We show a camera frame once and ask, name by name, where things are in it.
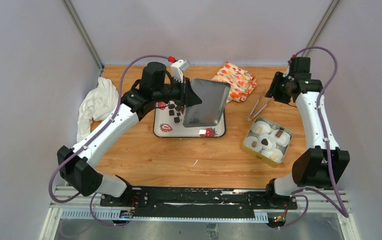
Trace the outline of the silver tin lid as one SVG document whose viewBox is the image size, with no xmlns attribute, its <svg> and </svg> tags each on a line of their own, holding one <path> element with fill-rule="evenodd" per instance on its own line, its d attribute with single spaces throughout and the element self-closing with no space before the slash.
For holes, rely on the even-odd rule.
<svg viewBox="0 0 382 240">
<path fill-rule="evenodd" d="M 185 128 L 214 127 L 220 123 L 230 84 L 201 78 L 190 81 L 193 91 L 201 98 L 202 104 L 185 107 L 182 124 Z"/>
</svg>

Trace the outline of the strawberry print tray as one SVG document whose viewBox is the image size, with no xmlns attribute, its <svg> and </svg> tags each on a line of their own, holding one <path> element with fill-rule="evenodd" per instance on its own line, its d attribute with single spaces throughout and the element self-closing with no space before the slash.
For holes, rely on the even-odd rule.
<svg viewBox="0 0 382 240">
<path fill-rule="evenodd" d="M 176 111 L 169 109 L 168 106 L 174 104 L 173 101 L 169 103 L 157 102 L 154 110 L 153 133 L 159 138 L 220 138 L 227 132 L 225 116 L 222 115 L 220 123 L 215 126 L 203 127 L 184 127 L 184 110 Z M 169 115 L 169 110 L 174 110 L 174 115 Z M 175 123 L 174 118 L 179 117 L 180 122 Z M 205 130 L 205 135 L 200 135 L 199 131 Z"/>
</svg>

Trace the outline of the brown rectangular chocolate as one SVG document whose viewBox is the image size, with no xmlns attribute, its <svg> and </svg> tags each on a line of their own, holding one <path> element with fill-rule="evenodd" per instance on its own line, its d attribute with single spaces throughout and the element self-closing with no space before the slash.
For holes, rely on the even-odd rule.
<svg viewBox="0 0 382 240">
<path fill-rule="evenodd" d="M 282 134 L 284 133 L 284 129 L 283 128 L 280 128 L 277 130 L 276 134 L 275 134 L 275 137 L 276 138 L 280 138 L 282 136 Z"/>
</svg>

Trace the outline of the metal tongs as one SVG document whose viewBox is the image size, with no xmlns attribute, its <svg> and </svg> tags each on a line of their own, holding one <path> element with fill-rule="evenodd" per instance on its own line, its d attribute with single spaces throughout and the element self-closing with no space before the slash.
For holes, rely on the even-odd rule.
<svg viewBox="0 0 382 240">
<path fill-rule="evenodd" d="M 255 120 L 263 110 L 267 108 L 267 106 L 272 102 L 273 98 L 272 97 L 266 97 L 268 90 L 265 89 L 258 97 L 257 101 L 253 105 L 252 110 L 250 111 L 247 120 L 253 121 Z"/>
</svg>

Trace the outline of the yellow tin box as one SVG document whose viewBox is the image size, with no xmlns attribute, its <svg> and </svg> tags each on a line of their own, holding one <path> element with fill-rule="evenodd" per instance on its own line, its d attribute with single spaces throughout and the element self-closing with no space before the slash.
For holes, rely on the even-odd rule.
<svg viewBox="0 0 382 240">
<path fill-rule="evenodd" d="M 257 117 L 245 136 L 241 150 L 276 168 L 282 164 L 293 132 L 267 118 Z"/>
</svg>

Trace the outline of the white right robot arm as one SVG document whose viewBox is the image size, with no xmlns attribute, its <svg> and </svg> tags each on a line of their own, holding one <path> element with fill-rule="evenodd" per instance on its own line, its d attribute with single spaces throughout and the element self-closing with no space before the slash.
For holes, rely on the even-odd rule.
<svg viewBox="0 0 382 240">
<path fill-rule="evenodd" d="M 265 204 L 277 209 L 291 195 L 304 187 L 329 189 L 336 186 L 350 162 L 334 138 L 325 111 L 324 87 L 310 73 L 308 57 L 292 56 L 286 72 L 276 72 L 266 93 L 267 98 L 288 104 L 294 102 L 302 119 L 306 151 L 293 163 L 291 173 L 272 179 Z"/>
</svg>

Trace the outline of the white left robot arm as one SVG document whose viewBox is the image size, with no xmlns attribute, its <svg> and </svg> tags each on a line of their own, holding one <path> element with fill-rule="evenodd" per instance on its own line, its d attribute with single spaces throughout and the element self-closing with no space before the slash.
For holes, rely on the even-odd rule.
<svg viewBox="0 0 382 240">
<path fill-rule="evenodd" d="M 167 71 L 163 63 L 148 63 L 141 78 L 123 94 L 116 108 L 94 131 L 73 147 L 62 146 L 57 151 L 55 173 L 79 195 L 110 195 L 119 206 L 128 206 L 132 201 L 131 185 L 119 176 L 98 172 L 95 166 L 122 134 L 153 111 L 157 103 L 173 101 L 182 108 L 202 103 L 192 90 L 190 79 L 184 77 L 189 66 L 186 60 L 176 60 L 170 66 L 171 71 Z"/>
</svg>

